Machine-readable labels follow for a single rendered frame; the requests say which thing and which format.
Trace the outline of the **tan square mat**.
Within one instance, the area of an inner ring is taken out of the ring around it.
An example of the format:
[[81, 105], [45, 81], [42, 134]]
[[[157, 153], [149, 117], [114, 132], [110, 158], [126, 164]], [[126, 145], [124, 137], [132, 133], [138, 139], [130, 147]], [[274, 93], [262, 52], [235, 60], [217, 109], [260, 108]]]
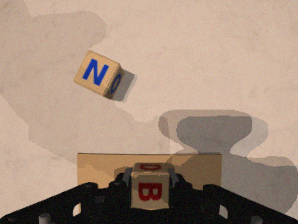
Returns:
[[77, 153], [78, 185], [95, 182], [106, 188], [119, 173], [135, 163], [165, 163], [183, 175], [193, 189], [203, 190], [206, 184], [221, 187], [222, 154], [102, 154]]

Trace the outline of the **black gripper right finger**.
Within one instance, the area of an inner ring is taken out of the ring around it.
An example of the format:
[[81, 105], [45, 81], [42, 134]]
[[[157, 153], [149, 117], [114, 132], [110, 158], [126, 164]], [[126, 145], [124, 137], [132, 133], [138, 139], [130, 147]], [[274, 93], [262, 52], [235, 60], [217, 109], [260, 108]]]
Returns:
[[[298, 224], [293, 217], [218, 185], [206, 184], [203, 190], [193, 189], [174, 168], [168, 168], [168, 171], [168, 205], [173, 208], [173, 224], [206, 224], [206, 221], [211, 224]], [[220, 205], [226, 208], [227, 219], [219, 214]]]

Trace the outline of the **wooden letter block with blue n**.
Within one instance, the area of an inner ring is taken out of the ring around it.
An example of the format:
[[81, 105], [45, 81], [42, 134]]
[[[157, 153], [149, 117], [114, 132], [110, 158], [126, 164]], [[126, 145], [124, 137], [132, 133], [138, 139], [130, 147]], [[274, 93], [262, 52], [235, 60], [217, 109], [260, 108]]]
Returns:
[[89, 50], [73, 81], [111, 100], [124, 74], [118, 62]]

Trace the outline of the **tan letter block with red b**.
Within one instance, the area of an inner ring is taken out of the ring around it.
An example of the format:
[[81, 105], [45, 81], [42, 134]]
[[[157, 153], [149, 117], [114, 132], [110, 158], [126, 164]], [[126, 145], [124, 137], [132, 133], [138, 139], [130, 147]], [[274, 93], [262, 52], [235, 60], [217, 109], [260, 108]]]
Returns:
[[131, 207], [169, 207], [170, 173], [165, 163], [135, 163], [131, 177]]

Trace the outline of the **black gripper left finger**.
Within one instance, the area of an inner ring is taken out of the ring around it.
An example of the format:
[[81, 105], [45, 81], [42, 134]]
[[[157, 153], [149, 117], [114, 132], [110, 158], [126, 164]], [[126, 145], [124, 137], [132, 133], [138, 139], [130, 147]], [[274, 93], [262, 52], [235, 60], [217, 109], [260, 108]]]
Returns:
[[[88, 224], [98, 218], [97, 224], [132, 224], [129, 208], [132, 169], [119, 173], [107, 188], [98, 189], [93, 182], [83, 183], [6, 214], [0, 218], [0, 224]], [[73, 219], [74, 207], [79, 203], [81, 212]]]

